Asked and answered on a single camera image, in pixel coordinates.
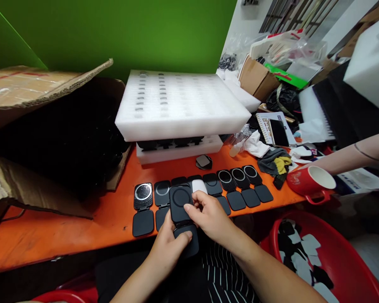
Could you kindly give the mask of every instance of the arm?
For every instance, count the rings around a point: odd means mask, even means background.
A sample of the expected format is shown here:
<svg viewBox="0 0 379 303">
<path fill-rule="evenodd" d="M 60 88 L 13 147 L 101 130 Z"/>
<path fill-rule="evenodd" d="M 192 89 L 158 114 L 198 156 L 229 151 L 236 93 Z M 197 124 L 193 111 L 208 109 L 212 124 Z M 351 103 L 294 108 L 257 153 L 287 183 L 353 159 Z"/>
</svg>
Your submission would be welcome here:
<svg viewBox="0 0 379 303">
<path fill-rule="evenodd" d="M 281 262 L 265 252 L 228 218 L 219 201 L 201 191 L 192 194 L 195 206 L 184 206 L 190 218 L 235 257 L 262 302 L 326 303 L 323 297 Z"/>
<path fill-rule="evenodd" d="M 111 303 L 142 303 L 167 278 L 177 264 L 182 251 L 192 239 L 190 231 L 180 234 L 175 239 L 174 229 L 175 226 L 168 211 L 148 257 L 126 280 Z"/>
</svg>

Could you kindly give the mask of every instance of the striped clothing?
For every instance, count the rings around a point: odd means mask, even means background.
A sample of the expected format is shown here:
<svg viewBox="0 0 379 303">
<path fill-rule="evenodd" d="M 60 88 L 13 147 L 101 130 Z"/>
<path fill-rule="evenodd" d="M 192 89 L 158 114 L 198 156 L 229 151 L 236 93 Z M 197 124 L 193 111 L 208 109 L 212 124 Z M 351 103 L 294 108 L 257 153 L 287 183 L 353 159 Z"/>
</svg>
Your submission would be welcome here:
<svg viewBox="0 0 379 303">
<path fill-rule="evenodd" d="M 248 278 L 228 250 L 210 241 L 209 248 L 205 247 L 201 258 L 211 302 L 260 302 Z"/>
</svg>

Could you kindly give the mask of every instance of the hand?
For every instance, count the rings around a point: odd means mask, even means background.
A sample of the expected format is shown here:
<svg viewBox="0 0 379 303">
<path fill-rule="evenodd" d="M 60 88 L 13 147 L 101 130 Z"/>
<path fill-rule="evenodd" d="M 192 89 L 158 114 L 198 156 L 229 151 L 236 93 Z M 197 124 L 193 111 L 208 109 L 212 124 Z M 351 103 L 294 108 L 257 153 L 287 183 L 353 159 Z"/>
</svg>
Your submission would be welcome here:
<svg viewBox="0 0 379 303">
<path fill-rule="evenodd" d="M 186 231 L 174 238 L 174 223 L 171 219 L 170 210 L 167 212 L 164 223 L 161 226 L 145 262 L 155 268 L 154 272 L 160 281 L 167 278 L 177 264 L 184 248 L 192 240 L 192 232 Z"/>
<path fill-rule="evenodd" d="M 192 194 L 192 199 L 194 205 L 184 205 L 188 216 L 209 238 L 228 249 L 230 239 L 235 237 L 238 228 L 226 215 L 217 198 L 196 191 Z"/>
</svg>

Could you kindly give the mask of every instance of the spiral notebook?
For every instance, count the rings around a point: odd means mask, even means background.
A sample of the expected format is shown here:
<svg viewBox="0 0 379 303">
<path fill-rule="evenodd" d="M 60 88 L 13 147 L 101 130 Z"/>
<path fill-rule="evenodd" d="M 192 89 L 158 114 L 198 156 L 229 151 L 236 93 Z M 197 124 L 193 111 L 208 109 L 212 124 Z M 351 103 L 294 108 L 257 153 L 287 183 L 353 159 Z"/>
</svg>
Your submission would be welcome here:
<svg viewBox="0 0 379 303">
<path fill-rule="evenodd" d="M 291 129 L 287 121 L 285 120 L 285 115 L 283 112 L 273 112 L 273 113 L 256 113 L 256 118 L 258 124 L 260 125 L 262 135 L 264 136 L 265 142 L 267 144 L 272 144 L 272 135 L 270 129 L 270 120 L 282 121 L 285 128 L 286 137 L 288 138 L 289 145 L 296 144 L 295 138 L 292 134 Z"/>
</svg>

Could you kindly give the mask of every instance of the mug handle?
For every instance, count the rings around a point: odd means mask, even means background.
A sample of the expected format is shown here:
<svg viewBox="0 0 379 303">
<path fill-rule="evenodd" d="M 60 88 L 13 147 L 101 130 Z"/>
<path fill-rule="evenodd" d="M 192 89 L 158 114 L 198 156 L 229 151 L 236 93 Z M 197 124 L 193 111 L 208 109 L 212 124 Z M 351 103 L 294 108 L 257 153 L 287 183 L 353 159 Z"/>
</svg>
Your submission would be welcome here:
<svg viewBox="0 0 379 303">
<path fill-rule="evenodd" d="M 330 197 L 330 194 L 326 191 L 326 190 L 322 190 L 321 191 L 323 193 L 323 200 L 321 200 L 320 202 L 313 202 L 312 198 L 310 198 L 310 196 L 305 196 L 306 200 L 309 201 L 310 204 L 313 204 L 313 205 L 321 205 L 321 204 L 324 204 L 328 201 L 330 201 L 331 197 Z"/>
</svg>

